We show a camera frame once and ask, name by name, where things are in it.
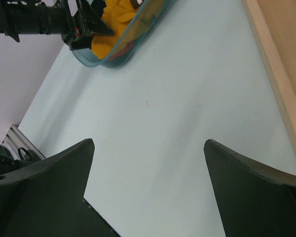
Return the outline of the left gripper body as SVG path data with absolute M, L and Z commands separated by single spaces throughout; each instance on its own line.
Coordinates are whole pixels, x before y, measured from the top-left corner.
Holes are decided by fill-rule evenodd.
M 92 37 L 87 34 L 84 27 L 85 13 L 88 8 L 92 9 L 87 0 L 76 0 L 77 11 L 72 16 L 68 0 L 61 1 L 61 7 L 65 10 L 66 22 L 68 30 L 61 34 L 63 42 L 69 47 L 70 50 L 90 49 Z

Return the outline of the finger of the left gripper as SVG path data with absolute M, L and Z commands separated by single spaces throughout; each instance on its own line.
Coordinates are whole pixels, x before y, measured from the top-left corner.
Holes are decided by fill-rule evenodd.
M 114 31 L 93 9 L 87 0 L 77 0 L 76 28 L 81 36 L 113 36 Z

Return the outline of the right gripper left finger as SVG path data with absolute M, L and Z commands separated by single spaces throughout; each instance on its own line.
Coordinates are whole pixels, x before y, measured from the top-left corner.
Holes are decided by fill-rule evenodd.
M 84 199 L 94 155 L 85 139 L 49 158 L 0 145 L 0 237 L 115 237 Z

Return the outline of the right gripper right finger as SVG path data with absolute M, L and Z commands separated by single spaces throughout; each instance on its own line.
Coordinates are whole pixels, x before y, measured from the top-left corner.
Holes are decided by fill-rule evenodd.
M 227 237 L 296 237 L 296 176 L 209 139 L 205 160 Z

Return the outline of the mustard yellow sock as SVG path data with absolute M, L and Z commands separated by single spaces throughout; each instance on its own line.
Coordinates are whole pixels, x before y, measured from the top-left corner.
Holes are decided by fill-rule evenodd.
M 98 57 L 104 59 L 117 44 L 130 22 L 135 17 L 142 0 L 106 0 L 106 7 L 101 19 L 114 31 L 113 36 L 95 36 L 91 42 L 91 51 Z M 148 26 L 142 22 L 137 22 L 130 29 L 125 37 L 125 42 L 121 42 L 116 50 L 117 55 L 125 53 L 134 44 L 134 40 L 141 37 L 148 30 Z

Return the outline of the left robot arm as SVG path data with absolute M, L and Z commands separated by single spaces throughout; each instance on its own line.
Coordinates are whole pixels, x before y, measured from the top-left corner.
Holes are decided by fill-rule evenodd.
M 0 34 L 16 42 L 20 35 L 60 35 L 71 51 L 90 48 L 95 36 L 114 35 L 88 1 L 76 5 L 72 14 L 67 0 L 52 6 L 41 0 L 0 0 Z

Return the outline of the wooden hanger stand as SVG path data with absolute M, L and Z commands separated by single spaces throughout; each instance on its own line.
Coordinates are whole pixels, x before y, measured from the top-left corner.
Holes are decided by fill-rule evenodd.
M 296 0 L 242 4 L 296 156 Z

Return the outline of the blue plastic sock basin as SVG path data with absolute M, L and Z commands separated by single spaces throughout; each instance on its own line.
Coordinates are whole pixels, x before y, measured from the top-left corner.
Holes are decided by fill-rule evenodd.
M 89 5 L 114 30 L 113 37 L 89 39 L 88 48 L 73 50 L 87 67 L 124 65 L 168 10 L 171 0 L 90 0 Z

